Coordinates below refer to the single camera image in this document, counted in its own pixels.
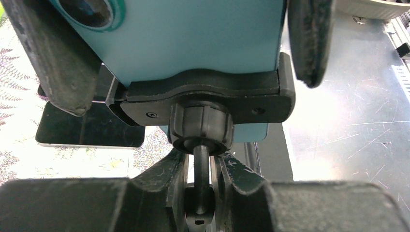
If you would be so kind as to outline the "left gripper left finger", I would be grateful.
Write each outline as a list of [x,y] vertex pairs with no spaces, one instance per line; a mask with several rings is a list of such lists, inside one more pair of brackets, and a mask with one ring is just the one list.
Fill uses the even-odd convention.
[[172,150],[133,179],[19,179],[0,188],[3,232],[181,232],[188,157]]

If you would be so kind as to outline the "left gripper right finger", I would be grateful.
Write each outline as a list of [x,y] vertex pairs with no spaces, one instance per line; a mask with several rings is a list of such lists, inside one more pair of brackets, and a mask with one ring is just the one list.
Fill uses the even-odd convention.
[[397,203],[355,181],[270,182],[231,154],[213,158],[215,222],[224,232],[407,232]]

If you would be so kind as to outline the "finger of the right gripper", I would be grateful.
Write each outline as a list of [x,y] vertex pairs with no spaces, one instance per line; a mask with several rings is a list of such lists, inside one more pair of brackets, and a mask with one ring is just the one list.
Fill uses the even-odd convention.
[[334,25],[334,0],[290,0],[288,32],[296,78],[309,88],[324,78]]
[[1,3],[50,102],[83,116],[94,98],[100,58],[49,1]]

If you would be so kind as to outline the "black phone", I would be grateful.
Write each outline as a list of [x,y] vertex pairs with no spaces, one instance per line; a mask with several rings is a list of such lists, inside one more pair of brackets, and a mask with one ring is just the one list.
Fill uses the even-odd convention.
[[35,140],[42,145],[140,147],[145,140],[145,128],[127,125],[105,104],[113,78],[108,68],[101,65],[91,108],[82,117],[47,102]]

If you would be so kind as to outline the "teal phone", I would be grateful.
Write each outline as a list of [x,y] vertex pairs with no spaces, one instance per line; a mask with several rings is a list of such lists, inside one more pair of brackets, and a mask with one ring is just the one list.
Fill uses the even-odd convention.
[[283,0],[53,0],[113,74],[106,99],[131,126],[175,131],[208,109],[229,117],[235,142],[263,140],[289,118],[290,57],[280,52]]

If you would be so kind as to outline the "black tripod stand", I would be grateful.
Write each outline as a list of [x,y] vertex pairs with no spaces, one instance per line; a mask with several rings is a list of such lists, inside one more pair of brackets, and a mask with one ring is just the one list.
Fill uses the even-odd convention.
[[196,69],[171,78],[114,79],[106,104],[129,126],[167,126],[171,152],[133,178],[124,195],[125,230],[272,232],[272,186],[257,163],[231,153],[234,127],[282,123],[295,105],[292,61],[280,53],[270,72]]

